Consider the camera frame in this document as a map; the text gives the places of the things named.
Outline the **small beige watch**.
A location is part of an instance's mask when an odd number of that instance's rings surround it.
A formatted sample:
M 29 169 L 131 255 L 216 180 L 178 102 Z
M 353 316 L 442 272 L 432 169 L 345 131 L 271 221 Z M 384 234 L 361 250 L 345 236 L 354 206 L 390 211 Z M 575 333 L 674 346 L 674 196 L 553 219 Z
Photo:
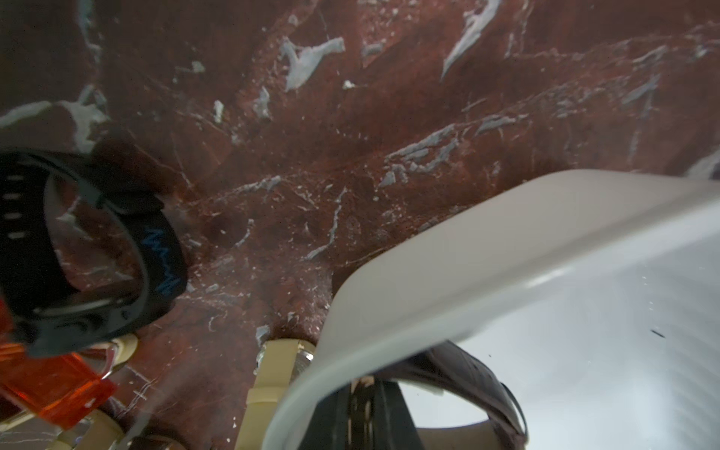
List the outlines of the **small beige watch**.
M 309 367 L 315 352 L 316 347 L 302 339 L 273 339 L 262 345 L 235 449 L 262 448 L 277 406 L 294 380 Z

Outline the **beige strap watch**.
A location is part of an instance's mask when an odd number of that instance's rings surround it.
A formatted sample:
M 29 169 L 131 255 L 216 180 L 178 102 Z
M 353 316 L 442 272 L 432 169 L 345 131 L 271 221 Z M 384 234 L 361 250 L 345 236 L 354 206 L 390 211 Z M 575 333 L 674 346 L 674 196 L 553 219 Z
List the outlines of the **beige strap watch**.
M 46 446 L 49 450 L 185 450 L 177 440 L 161 435 L 127 437 L 120 425 L 95 410 L 72 429 L 62 430 Z

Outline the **black band watch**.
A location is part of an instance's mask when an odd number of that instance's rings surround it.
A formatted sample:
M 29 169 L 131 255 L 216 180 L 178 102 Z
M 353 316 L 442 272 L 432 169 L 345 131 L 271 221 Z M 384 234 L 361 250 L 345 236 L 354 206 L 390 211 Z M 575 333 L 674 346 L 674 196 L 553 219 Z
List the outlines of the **black band watch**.
M 29 356 L 148 326 L 187 290 L 183 247 L 151 187 L 83 154 L 1 151 L 1 296 Z

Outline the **red transparent watch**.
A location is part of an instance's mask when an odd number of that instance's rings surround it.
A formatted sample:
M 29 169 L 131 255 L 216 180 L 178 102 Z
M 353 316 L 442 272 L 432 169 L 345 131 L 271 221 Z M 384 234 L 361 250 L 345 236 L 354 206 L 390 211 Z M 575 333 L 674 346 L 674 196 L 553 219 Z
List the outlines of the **red transparent watch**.
M 103 405 L 116 385 L 101 378 L 77 354 L 32 358 L 11 341 L 13 324 L 1 307 L 1 394 L 35 416 L 71 429 Z

